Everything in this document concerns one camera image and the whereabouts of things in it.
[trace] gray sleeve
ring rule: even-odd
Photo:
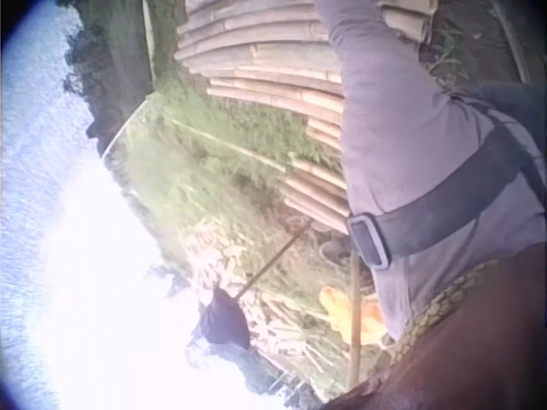
[[[386,25],[374,0],[315,4],[342,62],[344,129],[366,127],[371,137],[418,131],[445,108],[448,98]]]

